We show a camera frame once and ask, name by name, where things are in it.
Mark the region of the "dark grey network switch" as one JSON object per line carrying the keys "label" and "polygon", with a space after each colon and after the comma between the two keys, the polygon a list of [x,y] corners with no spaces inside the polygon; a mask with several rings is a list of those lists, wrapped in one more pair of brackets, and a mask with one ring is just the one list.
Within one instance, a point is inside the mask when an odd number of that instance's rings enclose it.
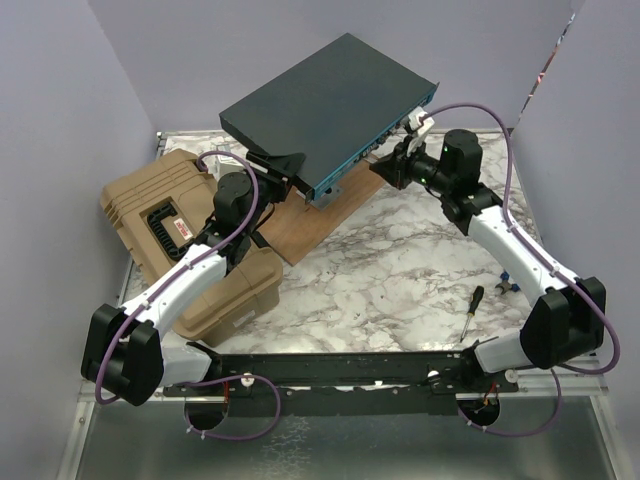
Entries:
{"label": "dark grey network switch", "polygon": [[417,107],[437,84],[346,33],[219,114],[249,151],[303,153],[296,188],[325,195]]}

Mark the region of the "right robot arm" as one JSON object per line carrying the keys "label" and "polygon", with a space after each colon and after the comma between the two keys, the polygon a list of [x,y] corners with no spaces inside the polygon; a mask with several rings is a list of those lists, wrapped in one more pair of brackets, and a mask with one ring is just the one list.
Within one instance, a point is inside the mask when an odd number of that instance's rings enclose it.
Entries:
{"label": "right robot arm", "polygon": [[518,332],[466,350],[461,383],[481,391],[497,372],[549,369],[600,347],[604,285],[594,277],[579,278],[517,226],[502,199],[479,179],[483,150],[477,136],[462,129],[447,132],[438,158],[424,147],[411,150],[410,143],[397,144],[371,171],[398,190],[416,183],[435,194],[446,218],[492,255],[532,307]]}

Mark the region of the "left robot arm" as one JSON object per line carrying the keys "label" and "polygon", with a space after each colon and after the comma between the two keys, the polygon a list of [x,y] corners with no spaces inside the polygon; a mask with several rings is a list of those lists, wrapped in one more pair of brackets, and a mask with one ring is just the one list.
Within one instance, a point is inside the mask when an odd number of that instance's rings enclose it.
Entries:
{"label": "left robot arm", "polygon": [[283,267],[269,248],[253,250],[265,209],[286,200],[306,157],[254,152],[216,182],[203,228],[155,283],[120,307],[92,315],[81,375],[98,403],[145,403],[154,392],[189,384],[206,395],[221,371],[209,346],[273,309]]}

